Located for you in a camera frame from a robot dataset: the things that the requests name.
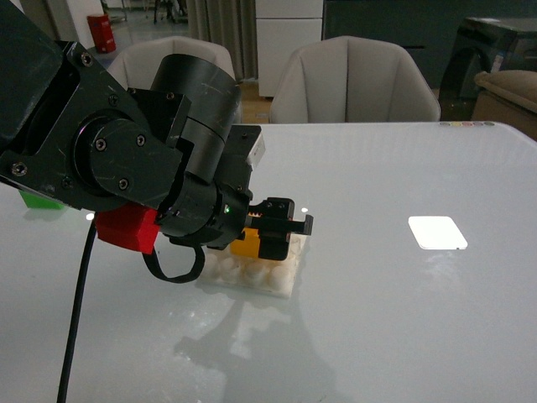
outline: screw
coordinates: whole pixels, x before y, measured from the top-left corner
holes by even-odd
[[[119,180],[119,190],[124,191],[128,188],[128,181],[123,178]]]
[[[104,151],[107,149],[107,141],[105,139],[97,139],[95,142],[95,148],[97,151]]]
[[[74,181],[69,176],[66,176],[64,179],[61,180],[61,187],[66,189],[67,191],[69,189],[72,189],[75,187]]]
[[[15,176],[25,176],[28,174],[28,166],[24,162],[16,162],[11,165],[11,173]]]
[[[140,134],[137,138],[136,138],[136,145],[138,147],[143,147],[143,145],[145,144],[145,137]]]
[[[116,107],[119,103],[119,97],[116,94],[112,94],[110,97],[108,97],[108,103],[111,107]]]
[[[91,55],[89,53],[82,52],[82,54],[81,54],[81,62],[82,62],[83,66],[90,67],[91,65],[93,65],[93,58],[91,57]]]

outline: black cable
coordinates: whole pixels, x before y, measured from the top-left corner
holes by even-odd
[[[65,346],[64,364],[61,368],[60,386],[58,388],[57,403],[65,403],[67,398],[67,386],[69,385],[70,367],[73,363],[73,354],[75,352],[76,334],[78,332],[78,322],[81,317],[82,297],[84,296],[84,285],[86,284],[87,269],[90,264],[91,250],[93,249],[93,241],[95,240],[96,216],[91,221],[90,229],[87,233],[86,245],[82,253],[81,267],[78,273],[78,281],[76,282],[75,300],[73,301],[73,311],[70,316],[69,335],[67,336],[67,344]]]

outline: white table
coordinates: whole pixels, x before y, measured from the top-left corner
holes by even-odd
[[[256,201],[315,217],[290,300],[164,283],[96,241],[69,401],[537,401],[536,143],[440,123],[263,136]],[[52,402],[88,222],[6,186],[0,202],[0,401]],[[424,215],[452,217],[467,249],[421,249]]]

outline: robotic arm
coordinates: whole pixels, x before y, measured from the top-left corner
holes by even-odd
[[[292,221],[290,199],[249,205],[260,128],[232,126],[240,90],[224,71],[170,55],[151,91],[126,92],[80,44],[51,41],[8,0],[0,19],[0,181],[100,212],[99,238],[146,262],[158,232],[197,254],[255,228],[258,257],[275,260],[291,232],[311,234],[313,217]]]

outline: chair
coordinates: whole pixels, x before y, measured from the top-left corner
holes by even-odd
[[[271,123],[437,122],[440,106],[409,53],[342,36],[296,50],[282,73]]]
[[[165,56],[172,54],[193,55],[210,61],[235,78],[232,59],[226,48],[184,36],[170,36],[133,44],[114,59],[108,67],[108,72],[125,89],[131,87],[148,90],[151,88],[160,62]],[[239,105],[235,123],[240,123],[241,119],[242,107]]]

